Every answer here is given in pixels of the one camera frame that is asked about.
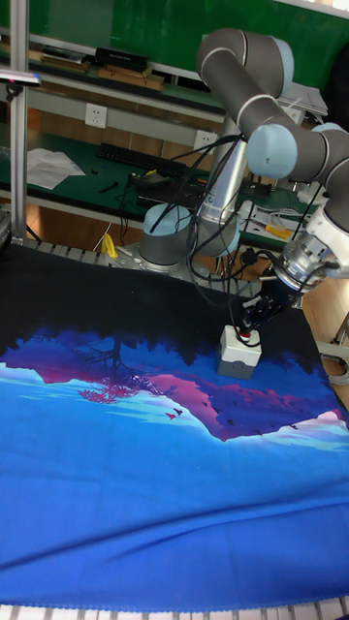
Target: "black cable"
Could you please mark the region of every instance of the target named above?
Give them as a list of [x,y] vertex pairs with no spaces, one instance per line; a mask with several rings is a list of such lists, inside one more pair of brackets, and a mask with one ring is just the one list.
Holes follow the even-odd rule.
[[[153,232],[155,231],[156,227],[157,227],[157,226],[160,224],[160,222],[164,219],[164,217],[166,217],[166,215],[167,215],[168,213],[170,213],[170,211],[171,211],[174,207],[176,207],[176,204],[175,204],[175,200],[176,200],[176,198],[178,197],[179,193],[181,192],[181,190],[183,189],[183,187],[185,186],[185,184],[186,184],[186,183],[190,180],[191,176],[192,176],[192,175],[193,175],[193,173],[194,173],[194,170],[195,170],[195,169],[198,167],[198,165],[202,162],[202,160],[205,158],[205,156],[207,155],[207,153],[208,153],[208,152],[209,152],[212,148],[214,148],[216,145],[218,145],[218,144],[226,144],[226,143],[231,142],[231,141],[234,143],[234,144],[233,144],[233,147],[235,147],[235,145],[238,143],[238,141],[240,140],[240,138],[241,138],[241,135],[239,135],[239,136],[226,136],[225,138],[220,138],[220,139],[219,139],[219,140],[217,140],[216,142],[213,142],[212,144],[209,144],[207,147],[205,147],[205,153],[203,153],[203,154],[202,154],[202,155],[201,155],[201,156],[197,159],[197,161],[196,161],[196,162],[195,162],[195,163],[194,163],[194,164],[190,167],[188,174],[187,174],[187,175],[186,175],[186,177],[183,179],[182,183],[181,183],[181,184],[180,184],[180,186],[179,186],[179,189],[176,191],[176,193],[175,193],[175,195],[174,195],[174,198],[173,198],[172,202],[171,202],[171,203],[169,203],[169,204],[168,204],[168,206],[167,206],[167,207],[164,209],[164,211],[161,213],[161,215],[159,215],[159,217],[158,217],[158,219],[156,220],[156,222],[152,225],[152,227],[151,227],[151,229],[150,229],[150,233],[153,233]],[[229,153],[229,150],[227,151],[227,153],[225,154],[225,156],[222,158],[222,160],[225,160],[225,161],[226,161],[226,159],[225,159],[225,158],[227,158],[228,153]],[[216,173],[217,173],[217,170],[218,170],[218,168],[219,168],[219,166],[220,166],[220,163],[221,163],[221,162],[219,162],[219,164],[218,164],[218,166],[217,166],[217,168],[216,168],[216,171],[214,172],[214,176],[215,176],[215,175],[216,175]],[[216,176],[215,176],[215,178],[214,178],[214,181],[213,181],[213,178],[209,181],[209,183],[208,183],[208,187],[206,187],[206,191],[205,191],[205,193],[204,193],[204,196],[203,196],[203,200],[202,200],[202,202],[204,201],[204,199],[205,199],[206,195],[209,193],[209,191],[211,190],[212,186],[214,185],[214,183],[215,183],[215,181],[216,181]]]
[[338,263],[330,263],[329,261],[327,261],[326,263],[320,264],[318,267],[316,267],[313,271],[311,271],[311,273],[309,273],[305,280],[301,283],[301,287],[298,291],[298,296],[301,296],[302,291],[304,290],[304,288],[306,287],[307,283],[309,282],[309,280],[319,271],[322,271],[323,269],[339,269],[339,264]]
[[214,148],[215,146],[221,146],[222,144],[227,144],[232,141],[232,138],[236,138],[236,136],[224,136],[223,138],[218,138],[212,144],[208,144],[207,146],[201,146],[200,148],[196,148],[193,151],[187,151],[186,153],[181,153],[180,155],[175,155],[171,158],[171,161],[175,159],[180,159],[181,157],[186,157],[187,155],[193,155],[194,153],[199,153],[199,151],[207,150],[209,147]]
[[32,231],[32,230],[31,230],[31,228],[30,228],[28,225],[26,225],[26,229],[28,230],[29,234],[32,234],[32,236],[34,237],[34,239],[35,239],[36,241],[39,241],[39,243],[43,243],[43,240],[42,240],[42,239],[40,239],[40,237],[39,237],[39,236],[37,236],[37,235],[34,233],[34,231]]
[[310,210],[310,207],[314,204],[314,201],[315,201],[315,199],[317,198],[317,196],[318,196],[318,194],[319,194],[319,192],[320,192],[321,188],[322,188],[322,185],[319,185],[319,187],[317,188],[317,190],[316,190],[316,192],[315,192],[314,196],[312,197],[312,199],[311,199],[311,201],[310,201],[309,205],[307,206],[307,208],[306,208],[306,210],[305,210],[304,214],[302,215],[302,217],[301,217],[301,219],[300,219],[300,221],[299,221],[299,224],[298,224],[298,226],[297,226],[297,228],[296,228],[295,232],[293,233],[293,236],[292,236],[291,241],[293,241],[293,240],[294,240],[294,238],[296,237],[296,235],[297,235],[297,233],[298,233],[298,231],[299,231],[299,229],[300,229],[300,227],[301,227],[301,225],[302,225],[302,223],[303,223],[303,221],[304,221],[305,217],[307,216],[307,214],[308,214],[308,212],[309,212],[309,210]]

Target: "metal frame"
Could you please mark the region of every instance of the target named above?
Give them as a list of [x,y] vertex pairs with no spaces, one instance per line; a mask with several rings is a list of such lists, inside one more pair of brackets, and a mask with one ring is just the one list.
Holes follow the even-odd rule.
[[[28,71],[29,7],[27,0],[11,0],[11,69]],[[11,106],[11,187],[13,243],[24,243],[26,227],[28,89]]]
[[[0,84],[0,100],[6,100],[6,87],[4,84]],[[59,114],[60,116],[85,120],[85,101],[37,88],[29,90],[28,106],[40,111]],[[120,108],[108,108],[107,126],[122,129],[132,134],[176,142],[190,147],[194,145],[198,132],[197,127]]]

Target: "table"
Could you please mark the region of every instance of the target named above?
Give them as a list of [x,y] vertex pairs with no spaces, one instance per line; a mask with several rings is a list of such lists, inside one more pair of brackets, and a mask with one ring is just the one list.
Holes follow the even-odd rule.
[[212,308],[184,282],[18,246],[0,262],[1,604],[348,595],[348,430],[300,311],[261,329],[251,381],[230,380],[222,294]]
[[[10,127],[0,124],[0,144],[10,144]],[[96,157],[97,146],[88,142],[61,138],[33,130],[28,131],[28,150],[45,148],[52,151],[63,151],[85,172],[86,176],[70,176],[54,190],[45,190],[28,184],[28,199],[40,206],[68,211],[98,220],[120,223],[120,215],[126,215],[131,226],[141,228],[147,207],[138,206],[139,191],[129,189],[125,209],[120,212],[120,199],[126,190],[129,174],[144,173],[143,169],[125,164],[109,162]],[[118,182],[115,190],[100,194],[100,190]],[[0,196],[9,199],[10,193],[10,162],[2,161],[0,167]],[[248,193],[240,193],[239,202],[253,200]],[[294,192],[276,189],[265,198],[255,199],[257,204],[270,208],[292,207],[303,213],[305,205],[297,199]],[[241,241],[246,245],[254,245],[263,249],[281,251],[285,243],[278,237],[269,239],[257,234],[241,233]]]

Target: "keyboard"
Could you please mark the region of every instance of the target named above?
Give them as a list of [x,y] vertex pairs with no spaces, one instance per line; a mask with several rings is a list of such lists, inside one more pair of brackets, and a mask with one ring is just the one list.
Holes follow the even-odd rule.
[[284,607],[212,611],[210,613],[134,613],[0,605],[0,620],[335,620],[349,604],[346,599]]
[[97,157],[109,159],[112,162],[120,162],[121,164],[129,164],[129,166],[138,166],[148,171],[157,170],[165,176],[183,176],[186,170],[185,164],[173,162],[171,159],[156,157],[155,155],[147,155],[139,151],[133,151],[122,146],[114,144],[106,144],[102,142],[96,152]]

